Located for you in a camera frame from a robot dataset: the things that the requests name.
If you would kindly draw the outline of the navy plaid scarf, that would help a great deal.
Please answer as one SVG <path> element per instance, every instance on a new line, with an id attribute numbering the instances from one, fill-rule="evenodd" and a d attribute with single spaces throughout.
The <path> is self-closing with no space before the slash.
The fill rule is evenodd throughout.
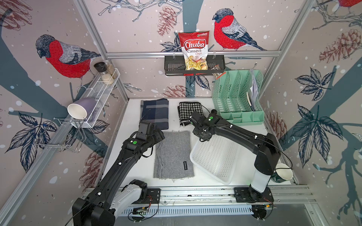
<path id="1" fill-rule="evenodd" d="M 169 129 L 169 101 L 165 98 L 142 100 L 140 120 L 153 122 L 160 130 Z"/>

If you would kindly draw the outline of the white plastic basket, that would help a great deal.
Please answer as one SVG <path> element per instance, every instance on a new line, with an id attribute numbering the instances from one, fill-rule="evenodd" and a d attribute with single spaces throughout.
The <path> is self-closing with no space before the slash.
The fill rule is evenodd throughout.
<path id="1" fill-rule="evenodd" d="M 232 181 L 242 146 L 225 137 L 213 135 L 198 141 L 190 153 L 191 162 L 214 180 L 228 185 Z"/>

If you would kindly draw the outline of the grey knitted scarf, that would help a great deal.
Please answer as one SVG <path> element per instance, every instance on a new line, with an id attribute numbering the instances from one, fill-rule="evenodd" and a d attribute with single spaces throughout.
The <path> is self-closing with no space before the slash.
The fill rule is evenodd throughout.
<path id="1" fill-rule="evenodd" d="M 164 132 L 164 136 L 165 139 L 156 144 L 153 177 L 163 180 L 193 178 L 190 132 Z"/>

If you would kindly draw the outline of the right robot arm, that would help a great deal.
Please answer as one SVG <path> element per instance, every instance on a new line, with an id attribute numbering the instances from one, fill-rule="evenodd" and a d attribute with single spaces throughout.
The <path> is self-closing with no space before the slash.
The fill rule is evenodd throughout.
<path id="1" fill-rule="evenodd" d="M 281 156 L 281 150 L 276 146 L 277 139 L 273 134 L 262 135 L 243 129 L 217 115 L 215 109 L 208 117 L 195 111 L 189 117 L 189 121 L 195 127 L 193 134 L 200 141 L 209 141 L 213 135 L 218 135 L 255 154 L 255 173 L 249 186 L 249 194 L 260 195 L 266 190 Z"/>

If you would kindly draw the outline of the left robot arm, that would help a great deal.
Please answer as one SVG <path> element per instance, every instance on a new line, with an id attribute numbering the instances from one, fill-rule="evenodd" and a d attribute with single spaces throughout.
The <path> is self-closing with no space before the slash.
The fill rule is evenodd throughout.
<path id="1" fill-rule="evenodd" d="M 114 164 L 85 199 L 78 198 L 72 206 L 74 226 L 113 226 L 118 212 L 140 199 L 130 198 L 127 204 L 112 208 L 113 199 L 125 177 L 149 148 L 165 139 L 160 129 L 149 132 L 139 129 L 123 142 Z"/>

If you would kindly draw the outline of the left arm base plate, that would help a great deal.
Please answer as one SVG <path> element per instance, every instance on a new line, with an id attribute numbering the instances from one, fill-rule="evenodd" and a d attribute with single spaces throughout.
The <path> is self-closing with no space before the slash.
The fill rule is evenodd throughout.
<path id="1" fill-rule="evenodd" d="M 160 201 L 160 188 L 147 188 L 142 190 L 140 198 L 133 204 L 157 204 Z"/>

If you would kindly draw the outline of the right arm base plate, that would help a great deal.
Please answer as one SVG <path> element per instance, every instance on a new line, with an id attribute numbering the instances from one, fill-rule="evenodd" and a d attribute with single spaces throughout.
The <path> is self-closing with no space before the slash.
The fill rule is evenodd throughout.
<path id="1" fill-rule="evenodd" d="M 267 186 L 262 193 L 257 192 L 251 186 L 235 187 L 233 189 L 234 197 L 237 203 L 257 203 L 269 202 L 274 203 L 274 197 L 270 188 Z"/>

